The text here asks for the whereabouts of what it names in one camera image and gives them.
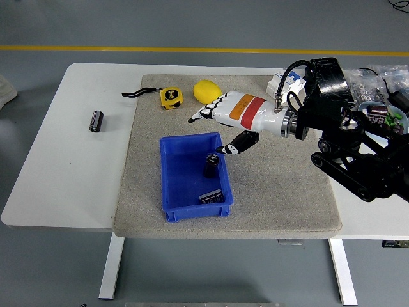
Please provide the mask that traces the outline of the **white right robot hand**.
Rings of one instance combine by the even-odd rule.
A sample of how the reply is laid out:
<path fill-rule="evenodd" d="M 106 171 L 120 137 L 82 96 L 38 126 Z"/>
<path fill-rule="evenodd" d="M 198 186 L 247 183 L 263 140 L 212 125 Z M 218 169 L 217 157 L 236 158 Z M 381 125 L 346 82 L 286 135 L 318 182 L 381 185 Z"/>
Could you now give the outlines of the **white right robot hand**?
<path fill-rule="evenodd" d="M 215 120 L 221 125 L 235 127 L 242 132 L 230 143 L 216 148 L 220 154 L 240 154 L 259 141 L 259 133 L 268 131 L 276 136 L 288 135 L 284 117 L 288 108 L 274 111 L 274 105 L 260 97 L 230 91 L 202 107 L 191 118 L 196 120 Z"/>

